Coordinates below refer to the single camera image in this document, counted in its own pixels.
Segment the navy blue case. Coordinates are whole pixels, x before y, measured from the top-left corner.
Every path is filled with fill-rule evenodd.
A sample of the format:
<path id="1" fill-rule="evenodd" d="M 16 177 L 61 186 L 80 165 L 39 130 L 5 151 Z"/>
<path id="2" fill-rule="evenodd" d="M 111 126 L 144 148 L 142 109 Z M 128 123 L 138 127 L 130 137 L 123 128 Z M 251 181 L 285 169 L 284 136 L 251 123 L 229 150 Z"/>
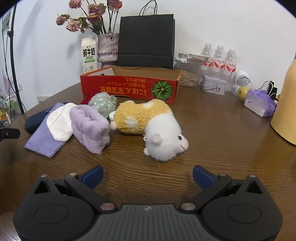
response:
<path id="1" fill-rule="evenodd" d="M 36 113 L 33 116 L 29 117 L 25 122 L 25 131 L 36 136 L 48 135 L 49 130 L 46 124 L 48 115 L 55 109 L 62 107 L 65 104 L 67 104 L 67 102 L 58 102 L 53 107 L 40 111 L 39 113 Z"/>

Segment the purple knitted sock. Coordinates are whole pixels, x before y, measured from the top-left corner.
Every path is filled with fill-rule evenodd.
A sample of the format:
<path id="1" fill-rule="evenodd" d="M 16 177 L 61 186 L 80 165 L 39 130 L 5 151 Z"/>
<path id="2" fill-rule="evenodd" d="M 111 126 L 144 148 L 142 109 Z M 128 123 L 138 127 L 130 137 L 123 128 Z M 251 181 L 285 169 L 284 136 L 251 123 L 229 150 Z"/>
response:
<path id="1" fill-rule="evenodd" d="M 65 142 L 56 141 L 50 132 L 48 135 L 41 136 L 31 134 L 31 137 L 25 144 L 25 149 L 51 158 L 64 144 Z"/>

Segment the white cloth cap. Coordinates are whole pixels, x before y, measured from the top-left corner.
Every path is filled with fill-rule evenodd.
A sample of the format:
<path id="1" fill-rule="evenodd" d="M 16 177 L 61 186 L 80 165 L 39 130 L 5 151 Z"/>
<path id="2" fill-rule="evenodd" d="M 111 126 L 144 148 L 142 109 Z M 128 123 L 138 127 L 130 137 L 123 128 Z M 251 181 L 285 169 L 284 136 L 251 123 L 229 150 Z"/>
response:
<path id="1" fill-rule="evenodd" d="M 55 109 L 47 117 L 47 127 L 56 141 L 67 142 L 73 135 L 70 120 L 70 110 L 75 107 L 74 103 L 67 103 Z"/>

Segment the fluffy purple towel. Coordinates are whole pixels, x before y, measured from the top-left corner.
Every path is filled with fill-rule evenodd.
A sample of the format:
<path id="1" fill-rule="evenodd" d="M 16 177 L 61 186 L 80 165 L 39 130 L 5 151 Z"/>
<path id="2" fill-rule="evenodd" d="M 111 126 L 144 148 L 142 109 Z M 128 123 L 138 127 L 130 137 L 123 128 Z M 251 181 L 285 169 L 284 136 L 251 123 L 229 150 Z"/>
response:
<path id="1" fill-rule="evenodd" d="M 70 110 L 70 120 L 74 136 L 89 152 L 100 155 L 109 145 L 109 122 L 96 108 L 77 105 Z"/>

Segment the yellow white plush toy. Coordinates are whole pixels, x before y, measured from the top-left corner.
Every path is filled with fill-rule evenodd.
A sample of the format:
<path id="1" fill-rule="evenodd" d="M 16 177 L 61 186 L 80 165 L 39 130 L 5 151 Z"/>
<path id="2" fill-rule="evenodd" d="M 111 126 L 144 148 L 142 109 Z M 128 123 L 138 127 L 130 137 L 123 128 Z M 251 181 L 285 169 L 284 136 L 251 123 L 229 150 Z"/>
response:
<path id="1" fill-rule="evenodd" d="M 170 161 L 189 147 L 171 108 L 159 99 L 120 103 L 110 128 L 129 135 L 143 135 L 144 154 L 160 162 Z"/>

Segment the white round jar lid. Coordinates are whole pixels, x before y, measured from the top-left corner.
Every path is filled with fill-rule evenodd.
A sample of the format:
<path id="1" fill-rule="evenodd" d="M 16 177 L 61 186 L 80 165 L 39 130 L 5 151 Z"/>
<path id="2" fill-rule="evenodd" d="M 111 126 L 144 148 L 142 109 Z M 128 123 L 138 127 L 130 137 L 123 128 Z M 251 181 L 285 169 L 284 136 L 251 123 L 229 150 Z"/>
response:
<path id="1" fill-rule="evenodd" d="M 111 113 L 109 113 L 109 119 L 110 119 L 111 121 L 114 120 L 115 113 L 116 113 L 116 111 L 112 111 Z"/>

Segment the red fabric rose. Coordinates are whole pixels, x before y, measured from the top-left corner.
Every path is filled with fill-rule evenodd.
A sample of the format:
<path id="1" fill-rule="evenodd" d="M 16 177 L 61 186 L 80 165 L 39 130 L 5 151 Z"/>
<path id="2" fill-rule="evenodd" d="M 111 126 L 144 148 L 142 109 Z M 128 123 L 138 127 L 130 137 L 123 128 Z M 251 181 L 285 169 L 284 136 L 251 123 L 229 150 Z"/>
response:
<path id="1" fill-rule="evenodd" d="M 80 104 L 88 105 L 93 96 L 94 96 L 93 94 L 85 95 Z"/>

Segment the yellow thermos jug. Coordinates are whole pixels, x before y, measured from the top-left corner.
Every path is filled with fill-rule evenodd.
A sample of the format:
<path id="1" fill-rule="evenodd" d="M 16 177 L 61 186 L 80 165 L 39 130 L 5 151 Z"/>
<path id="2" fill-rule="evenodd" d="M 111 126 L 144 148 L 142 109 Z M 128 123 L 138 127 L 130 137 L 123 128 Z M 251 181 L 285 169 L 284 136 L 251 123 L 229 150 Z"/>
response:
<path id="1" fill-rule="evenodd" d="M 295 145 L 296 138 L 296 82 L 295 57 L 285 75 L 280 99 L 271 120 L 271 127 L 289 143 Z"/>

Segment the yellow green pear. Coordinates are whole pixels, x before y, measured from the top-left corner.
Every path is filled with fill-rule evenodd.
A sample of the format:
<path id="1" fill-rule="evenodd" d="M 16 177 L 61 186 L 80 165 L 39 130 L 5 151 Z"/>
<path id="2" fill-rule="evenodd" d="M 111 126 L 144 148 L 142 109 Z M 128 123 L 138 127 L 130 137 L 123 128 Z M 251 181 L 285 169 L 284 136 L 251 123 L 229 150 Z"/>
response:
<path id="1" fill-rule="evenodd" d="M 242 86 L 237 90 L 237 97 L 241 102 L 245 102 L 249 90 L 251 89 L 247 86 Z"/>

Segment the small decorated tin box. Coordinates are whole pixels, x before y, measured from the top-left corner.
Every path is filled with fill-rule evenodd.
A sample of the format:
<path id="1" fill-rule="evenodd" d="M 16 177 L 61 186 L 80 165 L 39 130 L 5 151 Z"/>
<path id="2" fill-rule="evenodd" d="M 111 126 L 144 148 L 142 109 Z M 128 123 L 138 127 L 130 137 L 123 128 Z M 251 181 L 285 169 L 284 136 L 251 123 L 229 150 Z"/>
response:
<path id="1" fill-rule="evenodd" d="M 200 83 L 201 89 L 204 92 L 225 95 L 227 82 L 219 78 L 215 78 L 208 75 L 203 75 Z"/>

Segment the black tripod stand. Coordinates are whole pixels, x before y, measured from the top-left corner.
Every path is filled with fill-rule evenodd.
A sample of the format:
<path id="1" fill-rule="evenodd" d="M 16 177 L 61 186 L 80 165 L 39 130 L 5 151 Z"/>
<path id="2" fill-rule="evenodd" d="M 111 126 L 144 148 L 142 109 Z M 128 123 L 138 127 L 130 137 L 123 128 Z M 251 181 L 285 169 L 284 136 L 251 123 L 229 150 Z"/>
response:
<path id="1" fill-rule="evenodd" d="M 7 47 L 5 47 L 5 45 L 3 45 L 3 48 L 4 48 L 5 70 L 6 70 L 6 75 L 9 79 L 9 89 L 11 88 L 13 90 L 14 94 L 16 95 L 18 106 L 20 108 L 20 112 L 22 115 L 27 111 L 27 109 L 21 100 L 20 90 L 18 88 L 18 82 L 16 79 L 16 68 L 15 68 L 15 54 L 14 54 L 14 32 L 15 32 L 14 26 L 15 26 L 16 8 L 18 5 L 18 2 L 19 1 L 16 1 L 15 4 L 11 7 L 12 8 L 11 26 L 10 26 L 10 29 L 8 29 L 6 32 L 7 43 L 8 43 L 8 39 L 10 39 L 10 48 L 9 49 L 10 49 L 11 74 L 12 74 L 12 80 L 13 80 L 13 84 L 14 84 L 13 87 L 12 87 L 11 80 L 9 79 L 9 76 L 8 76 L 8 66 L 7 66 L 7 56 L 6 56 Z M 4 15 L 2 16 L 2 21 L 1 21 L 1 36 L 3 37 L 3 41 L 4 41 L 4 31 L 3 31 L 4 25 L 3 25 L 3 23 L 4 23 Z"/>

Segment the red pumpkin cardboard box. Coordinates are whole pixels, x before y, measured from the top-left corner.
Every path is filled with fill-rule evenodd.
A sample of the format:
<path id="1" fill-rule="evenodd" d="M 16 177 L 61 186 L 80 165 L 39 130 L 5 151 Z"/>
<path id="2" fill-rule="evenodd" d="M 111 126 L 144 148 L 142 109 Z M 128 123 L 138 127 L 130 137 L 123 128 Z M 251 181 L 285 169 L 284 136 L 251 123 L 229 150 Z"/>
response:
<path id="1" fill-rule="evenodd" d="M 181 77 L 181 70 L 108 66 L 81 75 L 80 83 L 84 95 L 106 92 L 138 100 L 155 98 L 173 104 Z"/>

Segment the water bottle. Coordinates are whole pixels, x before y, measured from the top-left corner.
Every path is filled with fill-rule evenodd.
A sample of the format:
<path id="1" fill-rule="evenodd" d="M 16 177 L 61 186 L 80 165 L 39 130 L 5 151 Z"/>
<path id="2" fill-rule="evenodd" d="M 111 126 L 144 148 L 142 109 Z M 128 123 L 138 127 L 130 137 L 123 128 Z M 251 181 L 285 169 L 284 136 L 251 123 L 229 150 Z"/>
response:
<path id="1" fill-rule="evenodd" d="M 206 56 L 207 60 L 202 61 L 199 77 L 202 78 L 204 75 L 209 75 L 210 70 L 213 66 L 213 51 L 212 44 L 206 42 L 203 50 L 201 51 L 201 55 Z"/>
<path id="2" fill-rule="evenodd" d="M 224 46 L 217 45 L 217 49 L 215 50 L 213 56 L 213 76 L 215 78 L 219 78 L 220 80 L 224 80 L 224 68 L 225 68 L 225 55 L 224 55 Z"/>
<path id="3" fill-rule="evenodd" d="M 234 85 L 234 75 L 237 67 L 237 59 L 235 55 L 235 50 L 229 48 L 228 53 L 224 59 L 225 67 L 224 67 L 224 77 L 226 83 L 226 91 L 230 92 Z"/>

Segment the clear container with seeds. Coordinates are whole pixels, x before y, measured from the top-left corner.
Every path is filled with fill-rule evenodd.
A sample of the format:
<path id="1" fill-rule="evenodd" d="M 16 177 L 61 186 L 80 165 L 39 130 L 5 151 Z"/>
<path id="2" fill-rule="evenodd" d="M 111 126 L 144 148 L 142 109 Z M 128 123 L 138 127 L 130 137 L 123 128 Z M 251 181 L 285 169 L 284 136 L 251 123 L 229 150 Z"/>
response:
<path id="1" fill-rule="evenodd" d="M 177 57 L 175 57 L 174 69 L 182 72 L 180 85 L 196 88 L 202 61 L 177 59 Z"/>

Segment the white milk carton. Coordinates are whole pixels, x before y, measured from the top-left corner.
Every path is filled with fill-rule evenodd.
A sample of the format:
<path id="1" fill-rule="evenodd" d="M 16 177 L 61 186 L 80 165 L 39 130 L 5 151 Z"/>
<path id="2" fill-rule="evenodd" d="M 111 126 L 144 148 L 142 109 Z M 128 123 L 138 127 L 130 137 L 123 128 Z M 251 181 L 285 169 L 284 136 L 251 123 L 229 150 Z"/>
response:
<path id="1" fill-rule="evenodd" d="M 95 38 L 83 38 L 81 42 L 83 72 L 97 70 L 97 44 Z"/>

